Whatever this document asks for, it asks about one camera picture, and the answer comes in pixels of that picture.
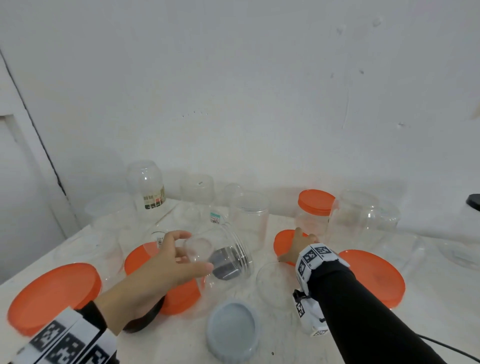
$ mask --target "jar label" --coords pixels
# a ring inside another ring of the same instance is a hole
[[[165,202],[165,187],[155,194],[149,194],[144,196],[144,206],[146,210],[150,210],[155,207],[159,207]]]
[[[220,224],[220,215],[215,212],[210,212],[210,222],[214,224]]]

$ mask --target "right hand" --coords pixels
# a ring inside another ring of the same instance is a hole
[[[292,245],[288,253],[285,253],[278,257],[280,262],[291,262],[295,264],[299,257],[300,252],[305,249],[308,245],[318,243],[318,238],[314,234],[309,236],[303,236],[303,231],[300,228],[295,229],[295,234],[293,235]]]

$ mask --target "jar with orange lid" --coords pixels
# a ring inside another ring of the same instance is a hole
[[[335,196],[321,190],[300,192],[295,226],[306,234],[325,234]]]

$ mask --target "black cable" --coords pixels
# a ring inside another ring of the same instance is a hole
[[[435,344],[438,344],[438,345],[442,345],[442,346],[446,347],[447,349],[453,350],[453,351],[455,351],[455,352],[457,352],[457,353],[459,353],[459,354],[462,354],[462,355],[470,358],[471,360],[475,360],[477,363],[480,363],[480,359],[474,357],[473,355],[467,354],[466,352],[463,352],[463,351],[461,351],[461,350],[459,350],[459,349],[452,348],[451,346],[449,346],[449,345],[447,345],[447,344],[443,344],[442,342],[439,342],[439,341],[434,340],[434,339],[430,339],[430,338],[428,338],[428,337],[426,337],[426,336],[423,336],[423,335],[420,335],[420,334],[417,334],[417,335],[418,335],[419,337],[421,337],[422,339],[425,339],[425,340],[434,342]]]

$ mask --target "orange plastic lid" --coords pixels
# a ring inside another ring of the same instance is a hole
[[[156,242],[140,245],[133,250],[125,259],[125,273],[132,274],[140,268],[151,256],[148,251],[156,247]],[[200,298],[197,282],[192,279],[189,282],[175,287],[167,292],[163,302],[161,314],[177,315],[192,307]]]
[[[273,241],[273,250],[275,251],[277,257],[288,253],[290,247],[292,246],[292,240],[294,235],[295,230],[282,230],[276,235],[275,240]],[[295,266],[295,263],[293,262],[287,262],[287,264]]]
[[[357,280],[388,308],[397,307],[405,293],[405,281],[386,260],[363,250],[344,250],[339,254],[350,264]]]
[[[299,206],[303,211],[316,216],[329,216],[335,196],[320,190],[300,192]]]
[[[12,301],[7,319],[25,336],[36,334],[65,308],[78,310],[97,298],[102,280],[87,263],[55,268],[26,286]]]

